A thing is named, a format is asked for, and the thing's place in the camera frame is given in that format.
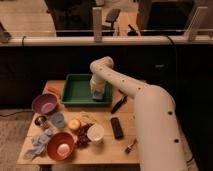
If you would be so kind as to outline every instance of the gray cloth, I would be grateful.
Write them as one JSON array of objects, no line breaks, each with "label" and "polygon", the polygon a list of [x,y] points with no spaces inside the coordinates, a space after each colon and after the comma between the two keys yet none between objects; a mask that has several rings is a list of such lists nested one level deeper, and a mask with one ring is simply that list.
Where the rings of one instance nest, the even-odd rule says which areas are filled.
[{"label": "gray cloth", "polygon": [[45,150],[45,146],[52,135],[53,131],[51,129],[46,129],[42,134],[34,136],[31,139],[33,148],[26,151],[23,159],[33,160],[36,156],[40,155]]}]

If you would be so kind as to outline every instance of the red bowl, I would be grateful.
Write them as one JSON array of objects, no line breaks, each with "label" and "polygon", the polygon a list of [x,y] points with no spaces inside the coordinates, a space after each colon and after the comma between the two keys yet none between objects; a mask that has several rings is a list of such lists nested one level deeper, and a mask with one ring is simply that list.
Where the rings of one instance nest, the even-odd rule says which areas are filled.
[{"label": "red bowl", "polygon": [[47,144],[48,156],[56,161],[68,158],[74,151],[74,139],[67,132],[55,134]]},{"label": "red bowl", "polygon": [[57,106],[57,98],[53,94],[42,94],[37,96],[32,102],[32,109],[35,113],[48,114]]}]

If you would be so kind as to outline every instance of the cup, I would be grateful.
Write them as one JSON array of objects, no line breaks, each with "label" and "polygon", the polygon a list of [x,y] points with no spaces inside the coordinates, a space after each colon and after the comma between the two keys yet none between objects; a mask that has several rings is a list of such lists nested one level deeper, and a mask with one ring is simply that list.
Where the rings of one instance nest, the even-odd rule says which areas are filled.
[{"label": "cup", "polygon": [[104,137],[104,128],[100,124],[92,125],[87,131],[87,137],[93,144],[100,144]]},{"label": "cup", "polygon": [[38,116],[35,119],[34,123],[35,123],[36,126],[40,127],[42,130],[45,130],[45,129],[49,128],[49,124],[47,122],[47,118],[44,115]]},{"label": "cup", "polygon": [[61,112],[54,113],[51,116],[50,121],[58,129],[62,129],[65,127],[64,115]]}]

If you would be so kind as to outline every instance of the purple bowl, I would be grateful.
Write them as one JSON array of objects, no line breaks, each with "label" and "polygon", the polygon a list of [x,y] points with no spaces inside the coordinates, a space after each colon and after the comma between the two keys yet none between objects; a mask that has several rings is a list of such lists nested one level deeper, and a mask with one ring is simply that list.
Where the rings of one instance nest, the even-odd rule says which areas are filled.
[{"label": "purple bowl", "polygon": [[49,114],[57,106],[57,98],[53,94],[42,94],[32,102],[32,109],[35,113]]}]

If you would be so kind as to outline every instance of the green tray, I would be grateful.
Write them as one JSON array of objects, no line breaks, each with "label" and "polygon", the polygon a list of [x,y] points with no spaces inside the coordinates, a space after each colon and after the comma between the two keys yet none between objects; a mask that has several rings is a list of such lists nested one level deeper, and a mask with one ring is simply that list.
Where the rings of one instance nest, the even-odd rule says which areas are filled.
[{"label": "green tray", "polygon": [[91,74],[69,74],[64,85],[61,103],[69,106],[109,106],[112,103],[112,86],[106,83],[102,101],[92,99]]}]

